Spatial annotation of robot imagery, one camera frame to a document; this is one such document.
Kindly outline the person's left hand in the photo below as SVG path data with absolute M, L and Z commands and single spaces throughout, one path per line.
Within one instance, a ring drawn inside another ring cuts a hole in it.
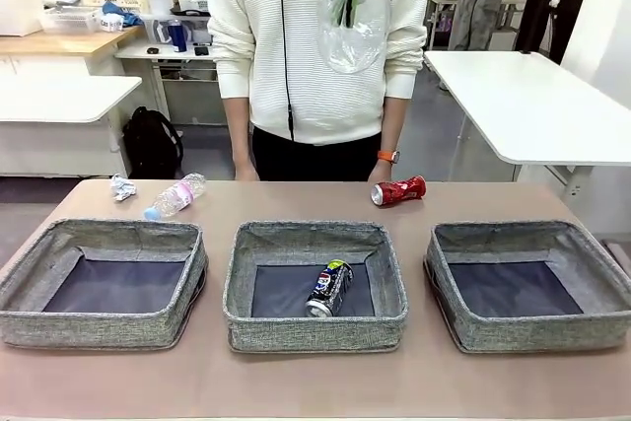
M 391 181 L 392 175 L 392 163 L 385 160 L 378 160 L 373 170 L 371 171 L 367 182 L 379 183 Z

